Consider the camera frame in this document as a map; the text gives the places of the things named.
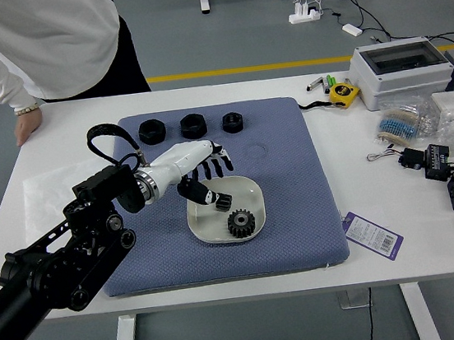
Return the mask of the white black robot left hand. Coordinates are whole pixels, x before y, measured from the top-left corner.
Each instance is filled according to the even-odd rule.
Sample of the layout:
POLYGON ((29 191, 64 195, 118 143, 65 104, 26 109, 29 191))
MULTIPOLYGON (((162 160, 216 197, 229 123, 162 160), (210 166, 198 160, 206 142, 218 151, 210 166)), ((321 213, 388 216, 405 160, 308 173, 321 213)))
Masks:
POLYGON ((234 169, 229 154, 220 145, 210 140, 182 142, 173 145, 168 151, 141 169, 138 177, 147 187, 147 202, 153 203, 163 197, 170 185, 176 185, 179 195, 200 205, 213 204, 221 212, 231 208, 232 196, 217 193, 198 181, 198 166, 202 166, 207 179, 210 179, 211 168, 222 177, 223 170, 219 161, 225 163, 227 170, 234 169))

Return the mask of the person's hand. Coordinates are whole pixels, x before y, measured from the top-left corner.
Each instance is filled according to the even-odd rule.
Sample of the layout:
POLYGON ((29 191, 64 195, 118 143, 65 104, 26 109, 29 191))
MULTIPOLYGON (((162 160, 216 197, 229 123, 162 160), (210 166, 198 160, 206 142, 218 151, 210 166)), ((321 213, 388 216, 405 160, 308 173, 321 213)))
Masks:
POLYGON ((21 147, 28 140, 30 135, 42 123, 42 110, 39 108, 21 110, 19 115, 16 116, 16 127, 14 130, 16 145, 21 147))

